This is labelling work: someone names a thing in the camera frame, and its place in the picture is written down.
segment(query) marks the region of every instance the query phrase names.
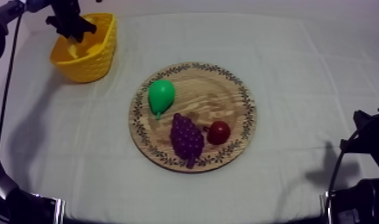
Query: white table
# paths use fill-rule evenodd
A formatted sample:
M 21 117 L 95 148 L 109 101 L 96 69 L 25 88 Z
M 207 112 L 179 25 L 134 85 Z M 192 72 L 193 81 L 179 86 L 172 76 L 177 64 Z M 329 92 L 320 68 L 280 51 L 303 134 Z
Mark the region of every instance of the white table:
M 70 217 L 115 223 L 260 223 L 317 215 L 357 109 L 379 107 L 379 37 L 299 20 L 236 14 L 123 18 L 109 74 L 75 85 L 49 62 L 54 30 L 15 62 L 1 159 L 25 190 L 67 201 Z M 245 152 L 212 172 L 164 170 L 134 146 L 137 87 L 170 64 L 218 64 L 257 104 Z M 337 186 L 379 175 L 346 155 Z

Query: toy fruit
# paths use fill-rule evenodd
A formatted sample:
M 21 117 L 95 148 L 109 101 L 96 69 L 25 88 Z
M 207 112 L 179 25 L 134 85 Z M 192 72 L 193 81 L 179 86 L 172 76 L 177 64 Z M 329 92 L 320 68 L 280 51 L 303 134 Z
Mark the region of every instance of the toy fruit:
M 151 111 L 156 115 L 156 120 L 160 119 L 163 114 L 173 103 L 176 91 L 173 84 L 166 80 L 156 80 L 149 87 L 149 103 Z
M 231 131 L 227 123 L 222 121 L 213 122 L 208 128 L 207 141 L 213 145 L 220 145 L 227 141 Z
M 205 146 L 201 130 L 197 129 L 191 119 L 176 113 L 170 131 L 170 140 L 176 155 L 183 160 L 188 160 L 187 168 L 192 169 L 195 158 L 201 155 Z

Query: wood grain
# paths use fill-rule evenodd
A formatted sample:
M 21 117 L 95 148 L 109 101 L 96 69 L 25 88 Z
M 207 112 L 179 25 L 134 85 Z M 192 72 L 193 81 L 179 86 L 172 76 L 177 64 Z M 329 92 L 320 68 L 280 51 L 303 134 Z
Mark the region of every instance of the wood grain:
M 176 97 L 158 121 L 150 110 L 148 88 L 159 79 L 174 84 Z M 231 136 L 222 145 L 211 145 L 203 132 L 202 155 L 188 169 L 169 139 L 175 113 L 189 117 L 201 130 L 217 120 L 225 121 Z M 138 149 L 155 164 L 185 173 L 214 170 L 235 159 L 248 146 L 255 126 L 256 106 L 243 82 L 219 66 L 196 62 L 175 64 L 150 76 L 135 93 L 129 113 L 129 129 Z

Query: green pear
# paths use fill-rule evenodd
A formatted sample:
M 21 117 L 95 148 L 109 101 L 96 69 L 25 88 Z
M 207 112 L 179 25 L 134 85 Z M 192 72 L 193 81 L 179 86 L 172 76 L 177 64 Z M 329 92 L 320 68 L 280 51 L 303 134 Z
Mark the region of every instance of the green pear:
M 160 79 L 152 83 L 149 87 L 148 100 L 156 120 L 159 120 L 160 115 L 173 104 L 175 95 L 175 88 L 170 81 Z

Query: yellow basket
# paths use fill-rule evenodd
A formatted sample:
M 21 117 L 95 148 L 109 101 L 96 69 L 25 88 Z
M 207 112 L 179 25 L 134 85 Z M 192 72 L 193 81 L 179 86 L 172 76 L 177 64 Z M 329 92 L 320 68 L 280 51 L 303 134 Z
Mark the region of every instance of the yellow basket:
M 51 53 L 53 65 L 69 79 L 81 83 L 98 80 L 108 73 L 117 40 L 114 15 L 95 13 L 84 18 L 97 26 L 95 34 L 86 32 L 82 43 L 74 44 L 60 36 Z

